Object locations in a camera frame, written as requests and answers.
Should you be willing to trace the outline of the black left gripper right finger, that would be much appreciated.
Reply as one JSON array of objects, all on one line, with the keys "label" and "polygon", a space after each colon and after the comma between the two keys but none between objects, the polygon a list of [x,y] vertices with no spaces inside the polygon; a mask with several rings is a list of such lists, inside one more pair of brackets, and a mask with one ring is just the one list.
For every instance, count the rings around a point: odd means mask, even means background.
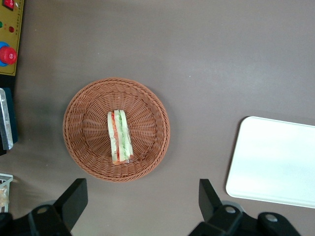
[{"label": "black left gripper right finger", "polygon": [[204,221],[191,236],[299,236],[284,216],[262,212],[257,218],[246,214],[234,202],[223,203],[208,179],[199,180],[199,208]]}]

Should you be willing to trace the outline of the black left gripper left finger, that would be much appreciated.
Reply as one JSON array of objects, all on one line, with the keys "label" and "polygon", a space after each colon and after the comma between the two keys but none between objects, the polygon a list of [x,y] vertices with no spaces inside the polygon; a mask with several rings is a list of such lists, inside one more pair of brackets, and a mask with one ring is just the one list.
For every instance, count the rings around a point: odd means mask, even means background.
[{"label": "black left gripper left finger", "polygon": [[88,204],[87,180],[76,179],[52,204],[42,204],[28,214],[13,219],[0,214],[2,236],[70,236]]}]

